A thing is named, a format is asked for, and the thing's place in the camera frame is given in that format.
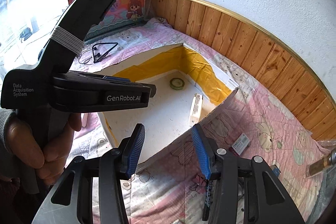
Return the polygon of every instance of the wood wainscoting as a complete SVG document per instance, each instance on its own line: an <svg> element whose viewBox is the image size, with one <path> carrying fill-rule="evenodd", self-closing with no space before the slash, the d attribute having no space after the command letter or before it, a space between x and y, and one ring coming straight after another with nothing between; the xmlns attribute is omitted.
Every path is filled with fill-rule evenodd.
<svg viewBox="0 0 336 224"><path fill-rule="evenodd" d="M336 139L336 105L313 70L254 22L204 0L152 0L158 17L215 49L260 81L312 132Z"/></svg>

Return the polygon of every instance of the wooden panel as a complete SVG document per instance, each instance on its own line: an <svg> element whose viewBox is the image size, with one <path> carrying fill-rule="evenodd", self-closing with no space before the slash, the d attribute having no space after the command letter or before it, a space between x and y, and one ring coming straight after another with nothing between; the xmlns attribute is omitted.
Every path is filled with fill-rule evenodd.
<svg viewBox="0 0 336 224"><path fill-rule="evenodd" d="M176 17L176 8L177 8L177 0L167 0L166 8L165 8L165 16L168 23L174 27L175 17Z"/></svg>
<svg viewBox="0 0 336 224"><path fill-rule="evenodd" d="M165 16L165 10L166 10L166 1L167 0L152 0L152 7L154 9L155 15L157 17L163 17Z"/></svg>
<svg viewBox="0 0 336 224"><path fill-rule="evenodd" d="M204 5L195 2L191 3L185 34L195 39L198 38L202 25L204 11Z"/></svg>
<svg viewBox="0 0 336 224"><path fill-rule="evenodd" d="M336 123L336 111L333 109L328 115L326 115L321 122L314 126L311 131L312 137L316 138L322 135L330 127Z"/></svg>
<svg viewBox="0 0 336 224"><path fill-rule="evenodd" d="M211 47L226 56L238 24L239 20L222 13Z"/></svg>
<svg viewBox="0 0 336 224"><path fill-rule="evenodd" d="M304 72L305 69L301 64L291 57L268 90L281 100Z"/></svg>
<svg viewBox="0 0 336 224"><path fill-rule="evenodd" d="M290 111L293 111L317 86L314 78L305 71L289 92L282 98L281 102Z"/></svg>
<svg viewBox="0 0 336 224"><path fill-rule="evenodd" d="M309 114L305 119L301 120L301 124L305 127L305 129L311 130L314 126L316 126L319 122L321 122L325 116L327 116L333 106L327 98L323 100L320 105L315 108L311 114Z"/></svg>
<svg viewBox="0 0 336 224"><path fill-rule="evenodd" d="M308 115L310 115L316 107L325 99L325 94L322 89L317 86L312 90L311 93L300 103L295 109L293 109L292 113L302 121Z"/></svg>
<svg viewBox="0 0 336 224"><path fill-rule="evenodd" d="M185 33L185 29L187 28L190 5L190 0L177 1L176 17L174 24L175 30Z"/></svg>
<svg viewBox="0 0 336 224"><path fill-rule="evenodd" d="M240 66L253 42L257 30L243 22L239 22L226 57Z"/></svg>
<svg viewBox="0 0 336 224"><path fill-rule="evenodd" d="M328 128L325 132L323 132L318 137L316 137L315 134L313 134L312 137L313 139L317 141L336 139L336 123L334 123L330 128Z"/></svg>
<svg viewBox="0 0 336 224"><path fill-rule="evenodd" d="M249 51L241 63L241 67L253 77L256 76L273 45L273 40L263 33L257 32Z"/></svg>
<svg viewBox="0 0 336 224"><path fill-rule="evenodd" d="M269 88L278 77L289 58L290 54L288 52L279 45L274 44L271 52L266 58L266 61L260 68L255 78L266 88Z"/></svg>
<svg viewBox="0 0 336 224"><path fill-rule="evenodd" d="M199 41L211 47L220 18L221 18L220 11L217 11L210 7L205 8L201 30L199 31L198 36Z"/></svg>

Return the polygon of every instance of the pink quilt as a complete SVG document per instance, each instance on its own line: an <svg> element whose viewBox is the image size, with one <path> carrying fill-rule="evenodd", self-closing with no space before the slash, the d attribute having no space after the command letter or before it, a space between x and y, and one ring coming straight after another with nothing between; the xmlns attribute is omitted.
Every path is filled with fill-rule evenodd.
<svg viewBox="0 0 336 224"><path fill-rule="evenodd" d="M319 193L322 174L307 179L305 168L326 152L311 137L294 115L262 84L242 68L203 43L171 28L165 20L152 19L145 26L103 39L118 42L116 51L93 65L73 63L72 70L96 72L139 52L176 43L185 43L206 59L231 75L240 86L221 113L202 123L205 133L219 147L228 148L242 133L251 144L242 157L262 156L269 165L280 164L283 183L304 220L310 215ZM81 62L90 52L81 57ZM110 149L100 121L89 115L87 127L75 135L68 163L76 155L86 158L101 156ZM134 224L202 223L205 181L198 167L189 132L159 152L158 160L122 181L129 222ZM94 183L95 223L99 223L97 182ZM244 201L238 204L237 223L243 223Z"/></svg>

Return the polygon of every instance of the cartoon girl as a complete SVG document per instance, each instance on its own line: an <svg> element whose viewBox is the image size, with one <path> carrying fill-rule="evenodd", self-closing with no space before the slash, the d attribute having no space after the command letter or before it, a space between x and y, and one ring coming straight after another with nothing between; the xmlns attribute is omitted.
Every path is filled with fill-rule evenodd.
<svg viewBox="0 0 336 224"><path fill-rule="evenodd" d="M130 0L128 3L127 18L136 21L142 17L142 5L140 0Z"/></svg>

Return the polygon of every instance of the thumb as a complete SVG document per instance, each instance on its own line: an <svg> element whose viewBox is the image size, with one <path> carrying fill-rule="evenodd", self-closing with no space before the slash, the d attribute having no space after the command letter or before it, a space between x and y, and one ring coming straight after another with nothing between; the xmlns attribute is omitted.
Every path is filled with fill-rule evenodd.
<svg viewBox="0 0 336 224"><path fill-rule="evenodd" d="M18 118L13 118L6 132L6 139L13 154L23 163L34 169L43 166L43 153L27 123Z"/></svg>

